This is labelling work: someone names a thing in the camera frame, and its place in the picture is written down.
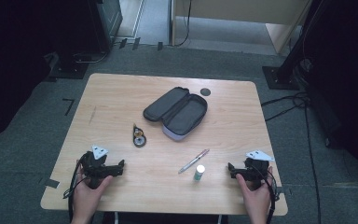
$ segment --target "pencil case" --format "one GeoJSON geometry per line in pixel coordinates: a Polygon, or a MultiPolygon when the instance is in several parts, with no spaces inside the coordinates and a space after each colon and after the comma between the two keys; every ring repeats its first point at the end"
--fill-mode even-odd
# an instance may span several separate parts
{"type": "Polygon", "coordinates": [[[175,87],[144,110],[150,121],[161,121],[162,131],[175,141],[184,139],[202,121],[208,104],[188,89],[175,87]]]}

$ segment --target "gray carpet floor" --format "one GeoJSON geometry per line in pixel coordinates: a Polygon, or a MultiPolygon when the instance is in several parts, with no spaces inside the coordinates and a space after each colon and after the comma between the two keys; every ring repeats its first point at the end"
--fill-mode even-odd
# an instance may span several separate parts
{"type": "MultiPolygon", "coordinates": [[[[40,200],[59,155],[77,104],[92,73],[161,77],[197,77],[253,81],[261,102],[293,95],[296,91],[268,88],[261,67],[280,66],[284,58],[237,52],[139,46],[115,46],[106,58],[92,63],[83,79],[42,82],[0,133],[0,223],[67,223],[66,211],[44,210],[40,200]],[[75,103],[67,113],[70,102],[75,103]]],[[[291,101],[263,107],[265,118],[291,101]]],[[[358,223],[358,160],[346,150],[324,146],[324,133],[312,108],[308,109],[310,156],[304,109],[294,109],[267,122],[280,170],[289,212],[271,223],[358,223]],[[317,200],[311,159],[316,171],[317,200]]],[[[98,213],[94,223],[101,220],[98,213]]],[[[229,223],[249,223],[247,216],[229,216],[229,223]]]]}

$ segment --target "table top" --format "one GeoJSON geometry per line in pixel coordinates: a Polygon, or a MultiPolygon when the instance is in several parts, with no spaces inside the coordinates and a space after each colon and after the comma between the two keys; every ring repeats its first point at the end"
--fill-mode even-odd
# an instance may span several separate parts
{"type": "MultiPolygon", "coordinates": [[[[245,153],[262,150],[274,157],[255,84],[249,81],[181,77],[147,77],[93,74],[84,90],[41,206],[67,209],[62,198],[69,188],[76,160],[91,146],[109,150],[106,165],[125,160],[124,173],[115,177],[101,198],[98,210],[187,214],[246,214],[241,190],[231,179],[227,163],[243,168],[245,153]],[[175,142],[162,131],[161,122],[151,122],[143,111],[174,87],[200,95],[208,88],[208,111],[185,139],[175,142]],[[144,147],[132,143],[133,124],[143,129],[144,147]],[[203,149],[210,152],[178,174],[203,149]],[[197,165],[205,166],[200,181],[193,176],[197,165]]],[[[281,180],[275,162],[273,174],[281,180]]],[[[287,213],[284,195],[276,202],[275,216],[287,213]]]]}

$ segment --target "stand base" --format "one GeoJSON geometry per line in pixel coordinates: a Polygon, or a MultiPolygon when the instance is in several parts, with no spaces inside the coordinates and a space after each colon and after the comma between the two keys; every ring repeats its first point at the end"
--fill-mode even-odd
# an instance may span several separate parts
{"type": "Polygon", "coordinates": [[[279,80],[277,77],[279,67],[263,66],[263,73],[266,77],[268,86],[272,90],[293,90],[298,91],[299,87],[295,78],[290,77],[288,80],[279,80]]]}
{"type": "MultiPolygon", "coordinates": [[[[82,62],[89,62],[91,57],[82,57],[82,62]]],[[[83,79],[86,74],[88,63],[73,63],[70,68],[61,68],[60,61],[56,62],[53,69],[50,72],[48,78],[71,78],[71,79],[83,79]]]]}

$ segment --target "white marker tag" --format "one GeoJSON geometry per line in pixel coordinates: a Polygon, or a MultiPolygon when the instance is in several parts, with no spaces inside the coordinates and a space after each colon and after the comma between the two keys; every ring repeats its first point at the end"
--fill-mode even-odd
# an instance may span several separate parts
{"type": "Polygon", "coordinates": [[[258,161],[275,161],[272,157],[260,150],[248,152],[246,156],[258,161]]]}
{"type": "Polygon", "coordinates": [[[104,149],[102,147],[98,147],[93,145],[92,146],[92,153],[94,154],[94,159],[98,160],[100,159],[102,156],[106,155],[109,151],[107,149],[104,149]]]}

